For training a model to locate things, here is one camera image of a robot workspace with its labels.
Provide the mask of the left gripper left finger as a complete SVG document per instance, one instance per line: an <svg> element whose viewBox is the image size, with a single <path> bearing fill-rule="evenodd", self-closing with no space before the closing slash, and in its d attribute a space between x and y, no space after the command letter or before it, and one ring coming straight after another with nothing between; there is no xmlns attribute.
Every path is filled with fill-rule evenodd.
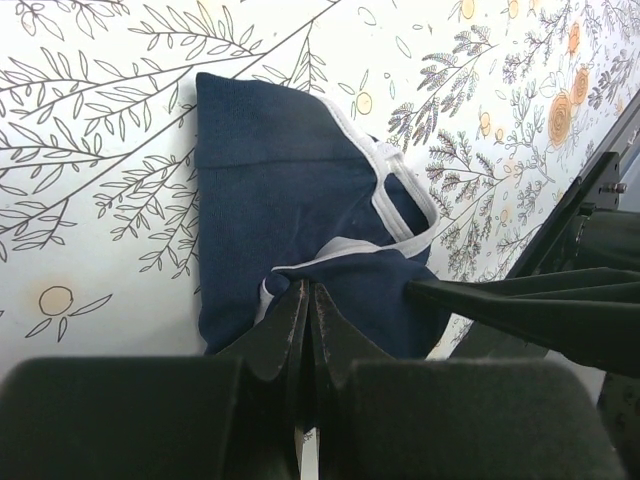
<svg viewBox="0 0 640 480"><path fill-rule="evenodd" d="M296 479L309 306L271 314L200 357L50 357L1 385L5 479Z"/></svg>

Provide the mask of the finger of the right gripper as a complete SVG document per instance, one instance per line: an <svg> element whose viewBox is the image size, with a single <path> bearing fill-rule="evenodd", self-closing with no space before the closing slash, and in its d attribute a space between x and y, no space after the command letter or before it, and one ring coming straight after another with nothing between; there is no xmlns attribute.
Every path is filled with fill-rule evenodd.
<svg viewBox="0 0 640 480"><path fill-rule="evenodd" d="M485 283L414 280L421 301L617 375L639 373L639 274L589 268Z"/></svg>

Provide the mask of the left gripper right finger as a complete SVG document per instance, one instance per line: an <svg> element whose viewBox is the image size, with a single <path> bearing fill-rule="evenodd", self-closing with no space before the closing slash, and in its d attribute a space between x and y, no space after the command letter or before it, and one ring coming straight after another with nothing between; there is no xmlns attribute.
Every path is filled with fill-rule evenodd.
<svg viewBox="0 0 640 480"><path fill-rule="evenodd" d="M545 360L401 361L314 285L323 479L621 479L580 380Z"/></svg>

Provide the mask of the navy white-trimmed underwear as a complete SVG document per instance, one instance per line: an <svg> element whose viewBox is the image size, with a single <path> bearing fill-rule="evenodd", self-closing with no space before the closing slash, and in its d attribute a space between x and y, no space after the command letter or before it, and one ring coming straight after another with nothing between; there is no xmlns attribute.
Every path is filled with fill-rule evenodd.
<svg viewBox="0 0 640 480"><path fill-rule="evenodd" d="M332 102L262 81L196 77L199 331L221 352L295 282L398 359L423 359L450 315L410 304L440 222L401 150Z"/></svg>

